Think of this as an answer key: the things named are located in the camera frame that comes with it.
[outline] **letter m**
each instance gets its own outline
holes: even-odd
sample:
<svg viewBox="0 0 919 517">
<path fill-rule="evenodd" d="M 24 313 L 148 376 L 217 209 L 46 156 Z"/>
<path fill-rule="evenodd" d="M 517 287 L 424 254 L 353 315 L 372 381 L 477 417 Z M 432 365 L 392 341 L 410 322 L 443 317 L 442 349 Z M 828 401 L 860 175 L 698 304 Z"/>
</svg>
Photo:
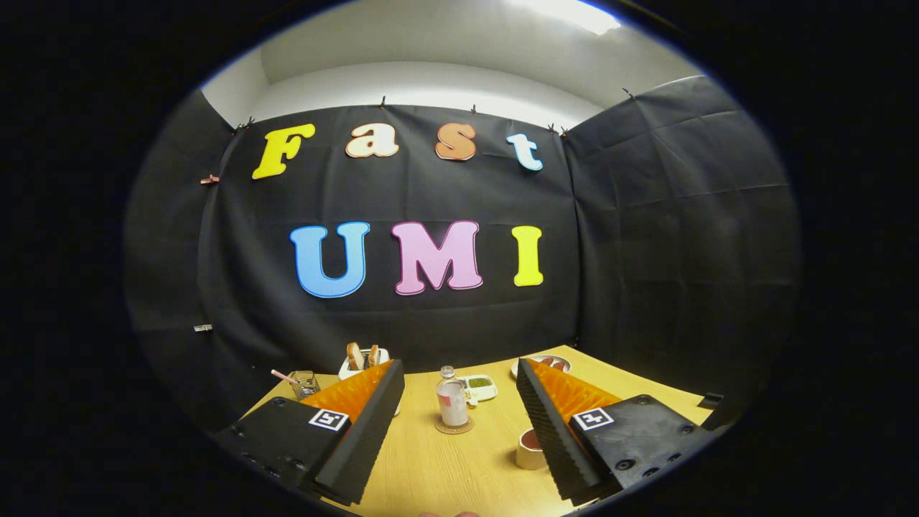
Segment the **letter m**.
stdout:
<svg viewBox="0 0 919 517">
<path fill-rule="evenodd" d="M 473 221 L 456 221 L 450 225 L 444 242 L 437 247 L 421 223 L 401 223 L 392 228 L 402 249 L 402 281 L 396 292 L 402 295 L 418 294 L 425 284 L 418 278 L 418 270 L 425 273 L 431 287 L 440 289 L 447 276 L 447 267 L 453 265 L 453 275 L 447 285 L 450 289 L 473 289 L 482 285 L 482 276 L 475 263 L 475 235 L 479 225 Z"/>
</svg>

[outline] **cork coaster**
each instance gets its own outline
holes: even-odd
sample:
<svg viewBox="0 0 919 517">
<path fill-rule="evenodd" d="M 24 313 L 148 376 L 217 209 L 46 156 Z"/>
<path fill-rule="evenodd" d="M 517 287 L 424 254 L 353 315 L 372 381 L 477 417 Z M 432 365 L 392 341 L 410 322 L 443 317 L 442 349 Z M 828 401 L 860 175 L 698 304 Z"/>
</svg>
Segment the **cork coaster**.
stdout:
<svg viewBox="0 0 919 517">
<path fill-rule="evenodd" d="M 437 419 L 437 423 L 434 424 L 434 427 L 436 427 L 438 431 L 443 432 L 445 434 L 462 434 L 472 429 L 472 426 L 474 425 L 475 425 L 475 422 L 472 420 L 472 417 L 469 417 L 469 421 L 467 421 L 466 423 L 458 427 L 451 427 L 445 424 L 443 419 Z"/>
</svg>

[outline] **black fabric backdrop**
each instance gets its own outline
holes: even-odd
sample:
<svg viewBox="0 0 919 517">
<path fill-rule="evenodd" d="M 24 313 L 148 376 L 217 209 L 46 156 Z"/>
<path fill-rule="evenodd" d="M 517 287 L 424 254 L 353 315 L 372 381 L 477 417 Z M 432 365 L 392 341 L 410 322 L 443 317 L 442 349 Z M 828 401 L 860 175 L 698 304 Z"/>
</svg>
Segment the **black fabric backdrop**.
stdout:
<svg viewBox="0 0 919 517">
<path fill-rule="evenodd" d="M 570 130 L 584 281 L 579 343 L 736 416 L 784 342 L 798 212 L 754 121 L 706 77 L 659 86 Z"/>
<path fill-rule="evenodd" d="M 762 384 L 788 331 L 800 267 L 793 198 L 762 133 L 705 77 L 655 88 L 561 138 L 454 109 L 321 109 L 235 136 L 199 92 L 179 112 L 135 189 L 127 290 L 145 353 L 205 429 L 251 407 L 276 382 L 273 368 L 337 371 L 349 341 L 390 349 L 409 373 L 567 342 L 726 395 L 724 421 Z M 395 128 L 399 152 L 346 155 L 351 130 L 373 122 Z M 437 157 L 448 122 L 475 128 L 472 159 Z M 316 133 L 285 172 L 253 180 L 265 135 L 305 123 Z M 540 171 L 506 142 L 518 132 L 538 145 Z M 209 173 L 221 182 L 200 185 Z M 397 294 L 392 226 L 421 222 L 439 244 L 457 220 L 480 226 L 483 285 Z M 306 293 L 290 232 L 325 226 L 323 269 L 336 278 L 345 258 L 335 229 L 350 221 L 371 226 L 364 283 L 341 298 Z M 517 225 L 542 230 L 539 286 L 513 283 Z M 203 323 L 213 331 L 192 330 Z"/>
<path fill-rule="evenodd" d="M 396 131 L 392 156 L 350 157 L 357 126 L 384 122 Z M 476 155 L 443 160 L 437 130 L 475 128 Z M 285 160 L 280 175 L 252 179 L 268 132 L 311 123 L 312 138 Z M 522 167 L 506 137 L 525 133 L 538 146 L 540 171 Z M 257 122 L 240 131 L 212 189 L 202 223 L 199 284 L 215 338 L 273 384 L 272 368 L 337 372 L 350 341 L 379 344 L 406 372 L 491 362 L 570 342 L 580 278 L 577 225 L 568 167 L 557 134 L 518 121 L 453 109 L 388 106 L 321 109 Z M 417 221 L 438 245 L 450 223 L 472 220 L 482 286 L 395 292 L 401 278 L 394 224 Z M 341 223 L 370 224 L 367 274 L 348 296 L 318 298 L 297 278 L 292 230 L 322 225 L 323 270 L 345 272 Z M 541 285 L 517 287 L 511 229 L 533 225 Z M 244 402 L 251 404 L 255 400 Z"/>
<path fill-rule="evenodd" d="M 202 428 L 239 418 L 239 401 L 264 389 L 240 354 L 195 332 L 201 306 L 201 217 L 232 130 L 196 90 L 176 108 L 151 147 L 124 219 L 125 292 L 132 324 L 160 380 Z"/>
</svg>

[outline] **bread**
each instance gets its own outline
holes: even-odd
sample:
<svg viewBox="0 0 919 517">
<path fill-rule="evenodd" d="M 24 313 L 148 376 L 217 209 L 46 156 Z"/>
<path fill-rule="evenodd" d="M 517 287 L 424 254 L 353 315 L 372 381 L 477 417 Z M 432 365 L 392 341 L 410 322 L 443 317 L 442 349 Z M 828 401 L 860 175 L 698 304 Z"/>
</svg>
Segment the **bread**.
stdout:
<svg viewBox="0 0 919 517">
<path fill-rule="evenodd" d="M 380 364 L 380 347 L 373 345 L 370 347 L 370 354 L 367 356 L 368 367 L 372 368 Z"/>
<path fill-rule="evenodd" d="M 360 347 L 357 343 L 347 344 L 347 361 L 351 370 L 364 369 L 364 356 L 360 353 Z"/>
</svg>

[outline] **orange soft finger pad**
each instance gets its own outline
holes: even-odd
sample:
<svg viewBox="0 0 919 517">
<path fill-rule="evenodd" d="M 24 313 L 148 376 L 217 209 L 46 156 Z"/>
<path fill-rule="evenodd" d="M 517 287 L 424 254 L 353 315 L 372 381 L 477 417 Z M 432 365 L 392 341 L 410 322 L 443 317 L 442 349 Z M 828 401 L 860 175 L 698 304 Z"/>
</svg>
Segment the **orange soft finger pad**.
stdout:
<svg viewBox="0 0 919 517">
<path fill-rule="evenodd" d="M 370 396 L 377 389 L 380 379 L 390 369 L 391 364 L 392 359 L 368 368 L 353 377 L 348 377 L 344 381 L 338 381 L 319 393 L 307 396 L 301 400 L 301 403 L 314 408 L 345 413 L 351 417 L 351 423 L 353 424 L 357 422 L 361 411 L 364 410 L 370 400 Z"/>
<path fill-rule="evenodd" d="M 621 402 L 622 399 L 590 385 L 577 377 L 552 368 L 541 362 L 527 359 L 539 383 L 546 389 L 555 410 L 568 425 L 572 415 L 594 408 L 604 408 Z"/>
</svg>

